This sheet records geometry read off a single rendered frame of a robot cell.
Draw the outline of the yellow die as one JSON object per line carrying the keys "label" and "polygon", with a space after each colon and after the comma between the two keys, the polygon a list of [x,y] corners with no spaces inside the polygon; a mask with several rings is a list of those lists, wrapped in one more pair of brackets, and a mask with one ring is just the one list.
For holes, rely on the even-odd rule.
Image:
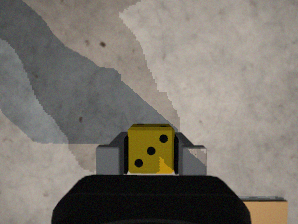
{"label": "yellow die", "polygon": [[128,129],[130,173],[174,172],[175,130],[169,124],[133,124]]}

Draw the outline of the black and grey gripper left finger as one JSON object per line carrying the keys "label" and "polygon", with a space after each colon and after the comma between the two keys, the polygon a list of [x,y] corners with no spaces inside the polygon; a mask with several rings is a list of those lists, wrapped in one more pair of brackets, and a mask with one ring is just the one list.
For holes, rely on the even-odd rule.
{"label": "black and grey gripper left finger", "polygon": [[109,145],[96,148],[96,175],[124,175],[128,170],[128,132],[120,132]]}

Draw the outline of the tan mat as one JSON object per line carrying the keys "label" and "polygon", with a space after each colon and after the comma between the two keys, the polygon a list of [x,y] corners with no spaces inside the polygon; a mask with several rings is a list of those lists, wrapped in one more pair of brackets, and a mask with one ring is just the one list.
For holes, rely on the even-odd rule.
{"label": "tan mat", "polygon": [[287,224],[288,201],[242,200],[250,211],[252,224]]}

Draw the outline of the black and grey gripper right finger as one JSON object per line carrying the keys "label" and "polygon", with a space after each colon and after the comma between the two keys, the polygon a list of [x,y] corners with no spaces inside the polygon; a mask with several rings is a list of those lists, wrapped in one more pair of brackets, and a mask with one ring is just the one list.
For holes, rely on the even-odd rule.
{"label": "black and grey gripper right finger", "polygon": [[175,132],[175,175],[206,175],[206,168],[207,148],[203,145],[193,145],[182,132]]}

